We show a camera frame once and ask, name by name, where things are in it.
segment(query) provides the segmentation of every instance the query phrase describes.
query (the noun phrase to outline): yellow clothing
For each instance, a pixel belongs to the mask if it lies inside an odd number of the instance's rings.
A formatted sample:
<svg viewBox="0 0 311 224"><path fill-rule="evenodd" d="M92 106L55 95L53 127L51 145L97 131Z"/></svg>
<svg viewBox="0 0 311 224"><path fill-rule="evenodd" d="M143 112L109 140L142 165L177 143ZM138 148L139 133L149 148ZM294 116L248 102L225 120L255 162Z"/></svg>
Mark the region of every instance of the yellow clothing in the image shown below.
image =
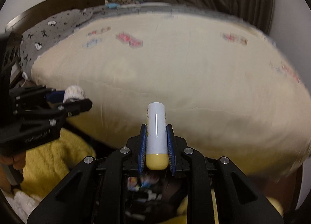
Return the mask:
<svg viewBox="0 0 311 224"><path fill-rule="evenodd" d="M83 158L95 151L82 138L62 128L60 138L26 152L23 192L44 198Z"/></svg>

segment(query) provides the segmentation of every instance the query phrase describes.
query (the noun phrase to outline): mattress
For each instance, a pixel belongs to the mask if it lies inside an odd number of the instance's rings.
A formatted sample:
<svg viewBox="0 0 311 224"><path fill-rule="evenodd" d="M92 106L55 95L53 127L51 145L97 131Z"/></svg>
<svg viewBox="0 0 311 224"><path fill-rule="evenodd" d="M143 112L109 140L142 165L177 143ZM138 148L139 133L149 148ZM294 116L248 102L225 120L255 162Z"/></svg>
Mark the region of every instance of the mattress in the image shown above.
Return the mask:
<svg viewBox="0 0 311 224"><path fill-rule="evenodd" d="M261 31L203 13L118 11L34 60L36 84L77 84L93 101L70 123L122 147L146 123L148 104L161 102L175 135L246 174L287 175L310 155L310 95Z"/></svg>

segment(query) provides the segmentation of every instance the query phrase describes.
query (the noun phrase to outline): lip balm tube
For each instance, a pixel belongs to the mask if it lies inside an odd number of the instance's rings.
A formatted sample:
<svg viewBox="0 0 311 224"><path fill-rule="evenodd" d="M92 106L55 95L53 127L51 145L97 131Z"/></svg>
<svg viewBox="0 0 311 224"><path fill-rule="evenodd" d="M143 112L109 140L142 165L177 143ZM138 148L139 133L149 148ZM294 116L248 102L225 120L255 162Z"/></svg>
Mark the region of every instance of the lip balm tube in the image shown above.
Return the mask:
<svg viewBox="0 0 311 224"><path fill-rule="evenodd" d="M150 170L164 170L168 164L165 107L151 103L147 109L146 165Z"/></svg>

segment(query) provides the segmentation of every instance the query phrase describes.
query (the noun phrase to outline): blue gripper pad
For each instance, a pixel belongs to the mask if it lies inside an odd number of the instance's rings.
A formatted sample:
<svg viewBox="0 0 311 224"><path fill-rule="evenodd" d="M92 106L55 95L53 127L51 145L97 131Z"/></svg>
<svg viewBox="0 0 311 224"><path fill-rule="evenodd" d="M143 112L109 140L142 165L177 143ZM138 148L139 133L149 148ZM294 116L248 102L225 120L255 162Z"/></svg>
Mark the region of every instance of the blue gripper pad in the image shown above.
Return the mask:
<svg viewBox="0 0 311 224"><path fill-rule="evenodd" d="M64 90L53 91L53 92L51 92L49 94L46 94L46 101L50 102L52 104L63 103L64 95L65 95L65 91Z"/></svg>
<svg viewBox="0 0 311 224"><path fill-rule="evenodd" d="M145 159L146 159L146 145L147 145L147 126L145 126L144 133L142 135L142 142L140 145L140 151L138 155L138 173L141 176L144 171Z"/></svg>
<svg viewBox="0 0 311 224"><path fill-rule="evenodd" d="M166 126L166 133L167 133L167 150L169 154L169 168L171 170L172 176L174 176L176 173L175 154L174 154L173 142L172 142L171 135L169 134L168 126Z"/></svg>

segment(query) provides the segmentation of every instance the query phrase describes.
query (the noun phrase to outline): metal bolt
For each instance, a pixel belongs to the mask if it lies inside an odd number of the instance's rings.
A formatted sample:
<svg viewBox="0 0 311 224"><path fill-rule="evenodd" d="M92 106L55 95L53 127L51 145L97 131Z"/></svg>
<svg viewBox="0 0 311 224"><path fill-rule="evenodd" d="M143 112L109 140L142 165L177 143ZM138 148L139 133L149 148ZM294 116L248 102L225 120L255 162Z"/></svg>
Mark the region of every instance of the metal bolt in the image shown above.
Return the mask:
<svg viewBox="0 0 311 224"><path fill-rule="evenodd" d="M120 149L120 152L123 154L127 154L128 152L130 152L130 149L127 147L124 147L124 148Z"/></svg>
<svg viewBox="0 0 311 224"><path fill-rule="evenodd" d="M183 151L184 151L187 155L190 155L190 154L193 153L193 149L192 149L192 148L185 148Z"/></svg>
<svg viewBox="0 0 311 224"><path fill-rule="evenodd" d="M51 125L51 126L55 126L55 125L56 125L56 120L51 119L51 120L50 120L50 125Z"/></svg>
<svg viewBox="0 0 311 224"><path fill-rule="evenodd" d="M223 156L222 158L220 158L220 162L223 164L228 164L229 163L229 158Z"/></svg>
<svg viewBox="0 0 311 224"><path fill-rule="evenodd" d="M86 158L84 158L84 162L87 163L87 164L93 162L93 160L94 160L94 159L93 159L93 157L91 157L91 156L87 156Z"/></svg>

